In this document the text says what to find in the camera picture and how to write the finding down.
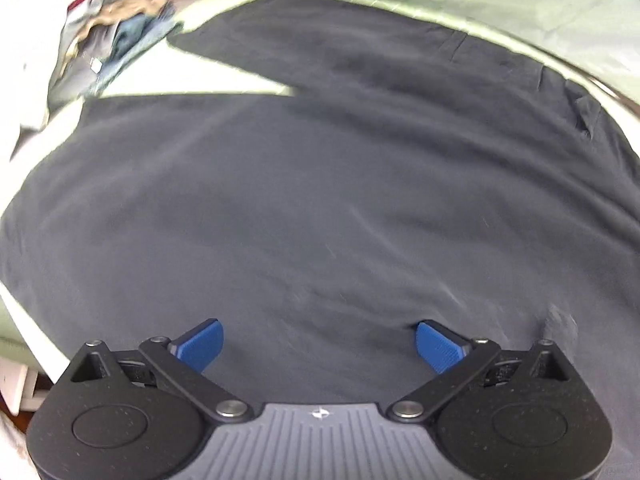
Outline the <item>beige garment in pile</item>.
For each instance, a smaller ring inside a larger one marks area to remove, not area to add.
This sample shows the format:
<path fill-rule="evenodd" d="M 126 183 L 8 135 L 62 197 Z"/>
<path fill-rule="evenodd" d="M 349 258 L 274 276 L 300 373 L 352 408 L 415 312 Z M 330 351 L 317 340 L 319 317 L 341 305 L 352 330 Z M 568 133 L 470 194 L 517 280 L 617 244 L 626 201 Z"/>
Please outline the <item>beige garment in pile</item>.
<path fill-rule="evenodd" d="M 157 16 L 167 3 L 168 0 L 118 0 L 109 3 L 96 16 L 85 21 L 75 35 L 74 43 L 84 41 L 94 26 L 119 24 L 138 14 Z"/>

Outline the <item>green grid cutting mat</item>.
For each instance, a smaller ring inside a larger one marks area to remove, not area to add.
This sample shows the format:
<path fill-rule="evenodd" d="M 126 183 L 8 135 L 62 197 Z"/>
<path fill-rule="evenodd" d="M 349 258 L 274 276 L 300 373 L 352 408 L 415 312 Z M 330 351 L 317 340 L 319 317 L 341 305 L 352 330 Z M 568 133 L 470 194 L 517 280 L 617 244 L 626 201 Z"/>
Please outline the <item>green grid cutting mat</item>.
<path fill-rule="evenodd" d="M 29 171 L 64 142 L 78 124 L 82 103 L 58 116 L 44 111 L 51 56 L 58 33 L 51 29 L 35 47 L 1 48 L 1 207 L 12 200 Z M 230 65 L 171 47 L 166 40 L 134 61 L 102 96 L 147 94 L 267 93 L 289 96 L 292 89 Z M 1 306 L 1 355 L 33 366 L 31 348 L 46 337 L 14 300 Z"/>

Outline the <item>black trousers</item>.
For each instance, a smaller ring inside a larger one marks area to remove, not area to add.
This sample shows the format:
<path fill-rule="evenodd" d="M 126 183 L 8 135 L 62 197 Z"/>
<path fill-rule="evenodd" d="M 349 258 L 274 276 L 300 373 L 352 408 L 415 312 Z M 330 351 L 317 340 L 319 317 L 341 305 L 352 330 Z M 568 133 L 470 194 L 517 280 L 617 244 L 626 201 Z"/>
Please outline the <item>black trousers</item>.
<path fill-rule="evenodd" d="M 613 416 L 639 405 L 636 128 L 534 58 L 344 0 L 240 0 L 171 47 L 289 96 L 82 103 L 1 217 L 1 289 L 59 368 L 216 316 L 252 403 L 419 385 L 420 318 L 559 339 Z"/>

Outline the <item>grey garment in pile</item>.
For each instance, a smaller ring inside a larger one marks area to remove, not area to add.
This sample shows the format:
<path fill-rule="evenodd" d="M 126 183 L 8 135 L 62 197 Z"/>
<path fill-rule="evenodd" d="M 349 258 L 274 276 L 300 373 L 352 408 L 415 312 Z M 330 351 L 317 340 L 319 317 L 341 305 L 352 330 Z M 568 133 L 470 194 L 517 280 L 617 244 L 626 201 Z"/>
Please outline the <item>grey garment in pile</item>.
<path fill-rule="evenodd" d="M 96 25 L 92 20 L 116 1 L 82 0 L 67 11 L 48 87 L 51 114 L 83 96 L 96 82 L 102 62 L 111 55 L 117 26 Z"/>

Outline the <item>blue denim jeans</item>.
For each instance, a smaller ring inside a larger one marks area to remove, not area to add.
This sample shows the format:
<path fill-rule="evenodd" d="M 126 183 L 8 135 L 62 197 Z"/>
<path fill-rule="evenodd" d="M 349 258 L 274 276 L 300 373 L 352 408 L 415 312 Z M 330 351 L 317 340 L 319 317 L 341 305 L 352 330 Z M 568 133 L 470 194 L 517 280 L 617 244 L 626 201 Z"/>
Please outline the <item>blue denim jeans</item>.
<path fill-rule="evenodd" d="M 84 96 L 101 94 L 131 63 L 182 26 L 183 22 L 172 16 L 151 18 L 142 14 L 121 22 L 116 28 L 111 54 Z"/>

